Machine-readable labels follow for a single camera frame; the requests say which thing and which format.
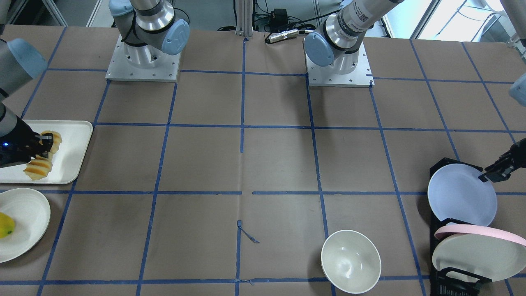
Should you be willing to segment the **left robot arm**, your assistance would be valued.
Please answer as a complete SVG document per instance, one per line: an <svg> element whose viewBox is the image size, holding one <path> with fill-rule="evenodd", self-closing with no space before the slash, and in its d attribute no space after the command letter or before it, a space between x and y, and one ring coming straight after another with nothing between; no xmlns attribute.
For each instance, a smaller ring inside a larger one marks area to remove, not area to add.
<svg viewBox="0 0 526 296"><path fill-rule="evenodd" d="M344 54L357 51L366 31L401 3L402 0L349 0L306 36L306 56L315 65L325 67ZM490 180L493 183L508 180L512 172L525 167L525 157L525 140L522 139L486 167L478 178L481 182Z"/></svg>

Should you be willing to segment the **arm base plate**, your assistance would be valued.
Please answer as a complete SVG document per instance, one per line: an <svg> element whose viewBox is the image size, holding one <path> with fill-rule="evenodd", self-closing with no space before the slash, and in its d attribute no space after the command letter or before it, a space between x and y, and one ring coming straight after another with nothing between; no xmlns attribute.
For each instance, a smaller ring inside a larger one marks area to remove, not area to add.
<svg viewBox="0 0 526 296"><path fill-rule="evenodd" d="M150 45L130 46L118 36L105 78L121 82L178 81L182 53L169 55Z"/></svg>
<svg viewBox="0 0 526 296"><path fill-rule="evenodd" d="M375 85L364 43L357 52L344 54L329 66L318 66L308 56L305 60L310 86L369 88Z"/></svg>

